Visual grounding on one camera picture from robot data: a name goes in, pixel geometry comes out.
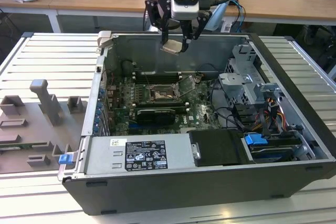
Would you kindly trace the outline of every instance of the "table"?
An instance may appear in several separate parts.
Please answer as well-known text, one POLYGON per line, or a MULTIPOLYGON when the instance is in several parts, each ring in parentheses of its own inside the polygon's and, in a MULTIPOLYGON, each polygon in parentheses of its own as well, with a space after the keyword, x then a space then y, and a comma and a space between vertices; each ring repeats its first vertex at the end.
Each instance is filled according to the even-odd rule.
MULTIPOLYGON (((239 0, 246 9, 247 22, 305 25, 336 25, 336 0, 239 0)), ((55 33, 62 32, 58 15, 142 17, 144 0, 38 0, 20 4, 0 0, 8 13, 45 14, 55 33)), ((236 17, 228 6, 226 17, 236 17)))
MULTIPOLYGON (((78 65, 86 65, 86 59, 96 59, 93 43, 97 34, 40 34, 35 33, 32 38, 22 38, 6 61, 0 66, 1 78, 4 79, 6 70, 12 67, 14 61, 34 57, 37 64, 44 65, 43 60, 66 60, 76 59, 76 63, 64 62, 64 65, 72 65, 73 69, 78 65), (91 46, 80 49, 74 45, 87 42, 91 46)), ((332 110, 335 109, 336 95, 329 94, 334 98, 326 97, 326 89, 335 89, 334 83, 323 74, 313 60, 295 43, 283 37, 261 36, 261 40, 267 45, 268 49, 277 55, 277 61, 287 71, 295 85, 302 93, 308 94, 306 99, 311 99, 311 105, 318 111, 321 117, 330 115, 335 116, 332 110), (310 95, 310 89, 315 89, 319 85, 321 89, 310 95), (324 103, 323 100, 335 101, 333 104, 324 103)), ((38 68, 31 68, 35 72, 36 78, 48 78, 38 72, 38 68)), ((77 83, 89 80, 92 77, 85 77, 83 72, 74 70, 74 73, 64 72, 62 80, 75 80, 77 83)), ((13 73, 13 80, 19 77, 18 71, 13 73)), ((26 80, 22 80, 18 85, 23 85, 26 80)), ((54 85, 58 90, 55 94, 60 98, 64 97, 64 89, 68 90, 67 95, 72 95, 77 84, 70 82, 54 82, 50 80, 50 85, 54 85)), ((89 87, 90 84, 83 83, 81 87, 89 87)), ((31 97, 24 97, 25 102, 31 97)), ((231 204, 221 204, 212 206, 188 207, 179 209, 166 209, 157 211, 133 212, 127 214, 114 214, 105 216, 86 215, 77 202, 67 193, 60 181, 57 180, 57 171, 43 171, 32 173, 12 173, 0 175, 0 220, 1 223, 148 223, 148 224, 168 224, 168 223, 246 223, 246 224, 269 224, 269 223, 334 223, 336 221, 336 177, 328 180, 318 180, 295 193, 290 198, 259 200, 249 202, 237 202, 231 204)))

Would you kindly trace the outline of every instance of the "blue plastic tab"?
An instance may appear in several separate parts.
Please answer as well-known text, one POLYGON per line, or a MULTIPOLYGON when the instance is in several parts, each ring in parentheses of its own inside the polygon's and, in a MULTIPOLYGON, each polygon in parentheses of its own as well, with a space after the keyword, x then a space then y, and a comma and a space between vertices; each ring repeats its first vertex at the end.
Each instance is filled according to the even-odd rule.
POLYGON ((73 158, 73 154, 62 154, 59 156, 59 160, 58 163, 60 165, 72 165, 72 158, 73 158))
POLYGON ((261 134, 248 134, 245 136, 247 145, 250 144, 268 144, 267 140, 261 137, 261 134))

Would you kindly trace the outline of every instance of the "gray 3d printed part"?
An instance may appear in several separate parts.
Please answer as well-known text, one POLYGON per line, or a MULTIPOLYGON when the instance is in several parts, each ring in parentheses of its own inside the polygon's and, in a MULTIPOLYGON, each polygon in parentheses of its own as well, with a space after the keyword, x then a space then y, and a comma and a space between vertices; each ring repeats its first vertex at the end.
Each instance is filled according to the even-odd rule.
POLYGON ((6 95, 0 103, 0 109, 2 109, 6 116, 19 115, 15 108, 17 106, 24 106, 18 95, 6 95))
POLYGON ((48 159, 46 154, 43 155, 29 155, 27 163, 30 166, 45 166, 50 165, 50 159, 48 159))
POLYGON ((46 144, 36 144, 32 146, 33 149, 37 151, 51 151, 54 148, 54 145, 48 141, 46 144))
POLYGON ((0 144, 13 144, 18 143, 21 140, 19 135, 5 135, 0 136, 0 144))
POLYGON ((58 162, 59 156, 63 154, 63 152, 60 150, 57 144, 55 144, 54 149, 52 151, 53 153, 51 156, 58 162))
POLYGON ((8 119, 0 121, 0 129, 25 127, 27 126, 26 119, 8 119))
POLYGON ((70 114, 82 113, 84 111, 83 103, 80 97, 69 97, 67 105, 70 114))
MULTIPOLYGON (((51 98, 52 107, 55 108, 57 112, 59 112, 61 110, 61 106, 58 103, 57 97, 54 94, 50 94, 49 96, 51 98)), ((38 106, 40 107, 42 113, 45 114, 46 111, 43 109, 42 104, 39 104, 38 106)))
POLYGON ((58 107, 54 105, 50 98, 47 86, 47 80, 33 80, 29 88, 32 92, 37 94, 43 111, 46 112, 51 124, 55 126, 60 123, 60 117, 58 115, 58 107))

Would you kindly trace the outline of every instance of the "white table leg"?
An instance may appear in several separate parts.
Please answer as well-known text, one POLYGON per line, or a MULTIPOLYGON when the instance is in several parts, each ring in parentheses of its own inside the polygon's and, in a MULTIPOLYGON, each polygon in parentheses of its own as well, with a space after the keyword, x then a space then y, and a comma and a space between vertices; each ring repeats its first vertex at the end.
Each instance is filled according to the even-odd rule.
POLYGON ((98 17, 97 16, 93 16, 93 25, 95 26, 95 29, 99 28, 99 22, 98 22, 98 17))
POLYGON ((57 14, 56 10, 50 10, 50 12, 48 12, 48 17, 49 17, 49 21, 52 27, 52 30, 54 33, 63 33, 63 28, 61 23, 59 22, 59 17, 57 14))
POLYGON ((334 80, 336 78, 336 65, 330 70, 328 76, 332 80, 334 80))

